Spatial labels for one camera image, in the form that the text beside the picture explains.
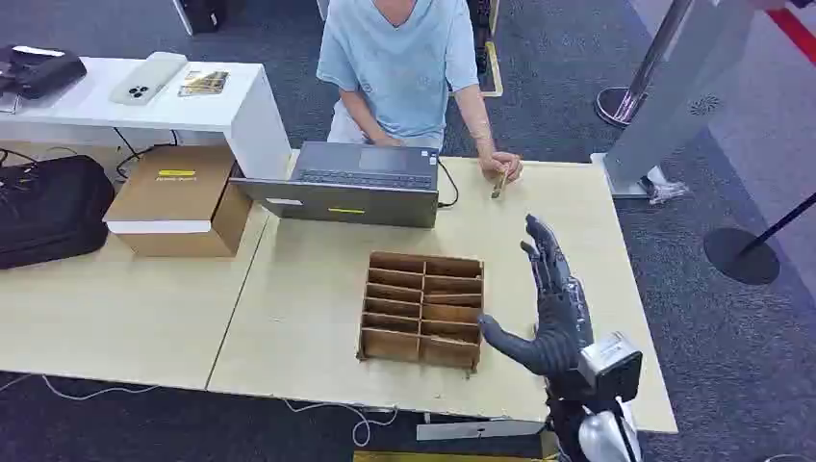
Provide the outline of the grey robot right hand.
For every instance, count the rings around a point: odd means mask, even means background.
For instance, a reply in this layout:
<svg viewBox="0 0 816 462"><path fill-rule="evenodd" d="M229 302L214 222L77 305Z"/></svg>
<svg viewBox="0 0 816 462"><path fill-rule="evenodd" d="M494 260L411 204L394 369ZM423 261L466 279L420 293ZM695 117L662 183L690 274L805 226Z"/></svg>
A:
<svg viewBox="0 0 816 462"><path fill-rule="evenodd" d="M585 303L554 233L531 214L525 217L531 243L520 242L536 287L537 330L527 340L504 330L491 316L478 317L483 339L535 375L553 377L577 367L580 311Z"/></svg>

